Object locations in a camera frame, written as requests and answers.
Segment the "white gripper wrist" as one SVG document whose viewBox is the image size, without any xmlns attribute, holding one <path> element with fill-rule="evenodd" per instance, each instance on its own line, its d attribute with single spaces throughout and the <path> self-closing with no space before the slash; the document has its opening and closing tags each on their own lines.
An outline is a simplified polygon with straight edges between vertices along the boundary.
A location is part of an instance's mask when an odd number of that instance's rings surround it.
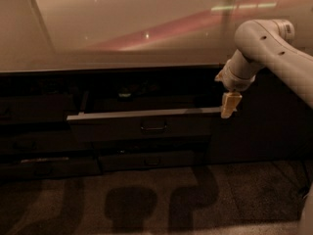
<svg viewBox="0 0 313 235">
<path fill-rule="evenodd" d="M 255 76 L 250 78 L 240 78 L 232 71 L 237 66 L 232 60 L 228 60 L 223 69 L 215 76 L 216 82 L 221 82 L 230 92 L 222 96 L 221 117 L 229 118 L 237 109 L 243 96 L 239 93 L 247 90 L 255 81 Z"/>
</svg>

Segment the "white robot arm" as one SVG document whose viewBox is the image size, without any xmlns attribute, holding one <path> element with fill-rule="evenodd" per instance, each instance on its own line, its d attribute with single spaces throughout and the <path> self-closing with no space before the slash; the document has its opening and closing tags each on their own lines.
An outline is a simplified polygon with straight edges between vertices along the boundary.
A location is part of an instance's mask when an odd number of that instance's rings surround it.
<svg viewBox="0 0 313 235">
<path fill-rule="evenodd" d="M 294 26 L 287 20 L 251 20 L 234 36 L 237 50 L 215 80 L 227 91 L 222 96 L 221 116 L 229 118 L 242 100 L 241 93 L 257 73 L 269 69 L 307 106 L 313 109 L 313 57 L 292 47 Z"/>
</svg>

